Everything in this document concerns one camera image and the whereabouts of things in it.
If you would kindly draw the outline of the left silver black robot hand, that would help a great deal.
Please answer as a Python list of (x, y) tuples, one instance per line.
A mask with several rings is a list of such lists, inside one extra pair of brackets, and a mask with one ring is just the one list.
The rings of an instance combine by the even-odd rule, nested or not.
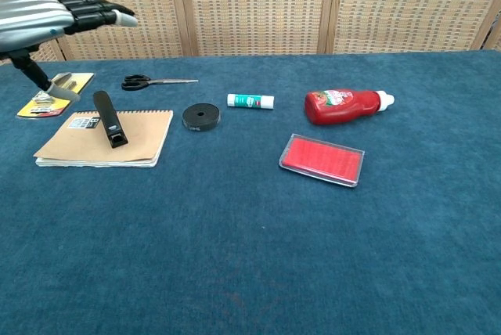
[(43, 92), (75, 102), (80, 96), (49, 79), (31, 53), (47, 41), (105, 25), (135, 27), (138, 20), (129, 8), (107, 0), (1, 0), (1, 58)]

